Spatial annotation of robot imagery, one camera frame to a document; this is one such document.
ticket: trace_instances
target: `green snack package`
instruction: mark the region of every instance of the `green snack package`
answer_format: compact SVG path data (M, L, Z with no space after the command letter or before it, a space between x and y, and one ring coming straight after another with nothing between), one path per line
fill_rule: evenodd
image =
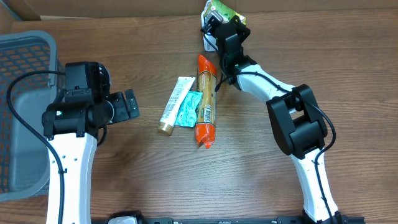
M203 93L189 91L185 99L182 101L180 109L178 111L177 119L174 125L181 127L195 127L197 123L197 112L196 109L201 100Z
M206 5L204 16L206 17L211 11L217 11L224 18L223 21L224 23L229 22L232 19L232 17L237 15L239 16L241 22L244 25L246 25L246 17L230 9L228 6L224 5L219 0L211 0L211 2L208 5Z

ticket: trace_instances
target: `gray plastic basket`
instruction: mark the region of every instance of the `gray plastic basket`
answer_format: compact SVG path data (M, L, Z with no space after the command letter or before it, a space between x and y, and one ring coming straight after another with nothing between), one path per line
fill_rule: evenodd
M39 30L0 35L0 201L48 193L49 155L45 145L13 117L7 107L7 87L34 70L62 70L53 37ZM43 133L42 113L57 94L57 76L34 75L13 88L16 111Z

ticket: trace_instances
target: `white toothpaste tube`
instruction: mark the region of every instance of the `white toothpaste tube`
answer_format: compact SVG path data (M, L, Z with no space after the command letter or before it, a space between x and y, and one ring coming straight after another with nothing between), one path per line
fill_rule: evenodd
M159 126L157 127L158 132L169 136L172 134L178 110L180 109L181 103L187 96L194 81L195 77L178 78L177 84L175 84L172 95L170 96L169 102L167 103L162 118L160 119Z

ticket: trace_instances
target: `wood grain surface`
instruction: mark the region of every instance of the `wood grain surface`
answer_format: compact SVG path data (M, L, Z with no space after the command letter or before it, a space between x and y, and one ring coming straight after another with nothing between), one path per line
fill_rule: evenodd
M279 80L312 87L335 124L326 170L339 211L397 223L398 10L247 17L245 53ZM209 150L197 146L193 129L157 133L177 77L197 72L199 28L198 16L14 23L14 32L52 34L63 63L106 65L111 91L135 91L141 117L110 126L95 155L92 217L135 209L173 218L301 214L299 180L276 146L264 102L222 86ZM0 203L0 223L45 223L46 212L47 197Z
M55 17L131 17L200 15L206 0L3 0L25 20ZM396 0L222 0L236 12L321 11L344 9L395 9Z

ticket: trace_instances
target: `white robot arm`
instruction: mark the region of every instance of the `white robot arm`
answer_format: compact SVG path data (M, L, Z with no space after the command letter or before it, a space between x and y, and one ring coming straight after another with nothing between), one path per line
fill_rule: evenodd
M267 74L260 65L250 65L241 70L244 72L256 72L270 78L274 83L279 85L285 90L292 91L294 86L287 85L275 79L274 77ZM252 94L264 104L273 99L276 96L283 96L286 94L283 91L278 90L274 85L270 84L266 79L255 76L255 75L237 75L237 83L242 91ZM297 171L298 179L303 191L304 196L304 211L313 220L327 220L329 219L329 213L326 209L325 202L322 199L320 188L318 185L317 174L315 172L315 166L313 161L315 156L320 152L319 149L315 149L305 155L304 159L298 159L294 155L290 155L293 160L294 166ZM325 193L330 211L332 214L338 211L338 208L333 201L330 193L328 178L326 176L324 154L318 159L318 170L320 178L322 180L323 191Z
M280 149L292 158L297 170L306 222L328 220L333 223L334 216L340 213L330 193L324 154L320 153L325 146L323 139L327 129L322 117L324 114L318 113L320 110L311 89L306 85L295 88L267 74L253 59L243 54L241 44L250 30L238 16L227 23L222 23L220 18L216 11L209 12L206 18L202 15L205 47L212 47L205 50L217 51L222 72L227 76L225 80L267 105L275 140ZM304 110L304 115L292 120L290 114L296 110Z
M59 166L49 151L47 223L87 224L98 130L103 128L105 135L107 125L138 117L139 108L132 90L125 91L126 98L121 92L109 93L110 74L100 63L68 63L65 76L65 101L50 104L42 116L44 136L60 158L64 178L60 181Z

